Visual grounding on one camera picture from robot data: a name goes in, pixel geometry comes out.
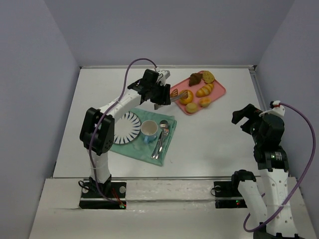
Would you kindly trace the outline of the metal tongs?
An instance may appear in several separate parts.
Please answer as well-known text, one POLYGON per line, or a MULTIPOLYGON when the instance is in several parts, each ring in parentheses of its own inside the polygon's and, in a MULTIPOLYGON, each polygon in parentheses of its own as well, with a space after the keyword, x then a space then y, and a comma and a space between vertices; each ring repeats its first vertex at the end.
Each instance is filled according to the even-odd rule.
POLYGON ((188 97, 187 91, 180 93, 178 89, 174 89, 170 94, 170 101, 175 102, 179 99, 186 99, 188 97))

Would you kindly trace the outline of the golden donut bread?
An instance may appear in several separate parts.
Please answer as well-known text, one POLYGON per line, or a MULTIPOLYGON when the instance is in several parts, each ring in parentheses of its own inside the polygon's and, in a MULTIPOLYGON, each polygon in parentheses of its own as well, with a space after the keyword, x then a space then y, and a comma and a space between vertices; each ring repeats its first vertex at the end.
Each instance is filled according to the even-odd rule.
POLYGON ((191 90, 182 90, 180 94, 181 94, 181 97, 179 99, 179 102, 182 105, 187 105, 193 101, 194 96, 191 90))

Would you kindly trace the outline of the small round yellow bun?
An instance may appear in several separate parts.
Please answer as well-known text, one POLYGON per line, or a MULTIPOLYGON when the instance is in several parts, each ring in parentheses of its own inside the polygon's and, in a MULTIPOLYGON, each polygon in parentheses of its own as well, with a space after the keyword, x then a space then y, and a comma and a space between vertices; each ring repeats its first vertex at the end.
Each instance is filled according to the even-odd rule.
POLYGON ((185 106, 185 110, 189 113, 189 114, 193 114, 196 113, 198 111, 198 104, 196 103, 189 103, 185 106))

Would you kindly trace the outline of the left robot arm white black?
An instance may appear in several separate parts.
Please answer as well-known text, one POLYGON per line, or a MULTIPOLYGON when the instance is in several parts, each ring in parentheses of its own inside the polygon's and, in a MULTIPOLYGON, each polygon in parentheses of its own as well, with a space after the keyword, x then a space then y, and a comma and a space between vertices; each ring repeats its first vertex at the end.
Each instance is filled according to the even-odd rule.
POLYGON ((115 136, 115 123, 132 108, 150 101, 158 105, 170 105, 169 70, 146 69, 142 78, 124 85, 120 96, 107 105, 95 109, 89 108, 80 131, 80 141, 87 149, 91 175, 89 182, 103 198, 111 189, 111 173, 108 167, 108 151, 115 136))

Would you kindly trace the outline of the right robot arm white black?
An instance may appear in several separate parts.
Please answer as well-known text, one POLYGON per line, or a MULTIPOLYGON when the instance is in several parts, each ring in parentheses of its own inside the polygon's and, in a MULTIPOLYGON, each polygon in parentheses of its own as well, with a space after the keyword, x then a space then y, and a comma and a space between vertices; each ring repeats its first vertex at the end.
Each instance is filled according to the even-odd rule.
POLYGON ((231 178, 233 190, 244 198, 253 221, 253 228, 245 231, 252 232, 255 239, 301 238, 286 200, 291 193, 288 157, 280 145, 285 130, 284 114, 280 101, 271 102, 270 110, 264 112, 248 104, 232 114, 233 124, 247 118, 241 129, 253 138, 254 158, 263 184, 259 189, 255 175, 244 169, 235 171, 231 178))

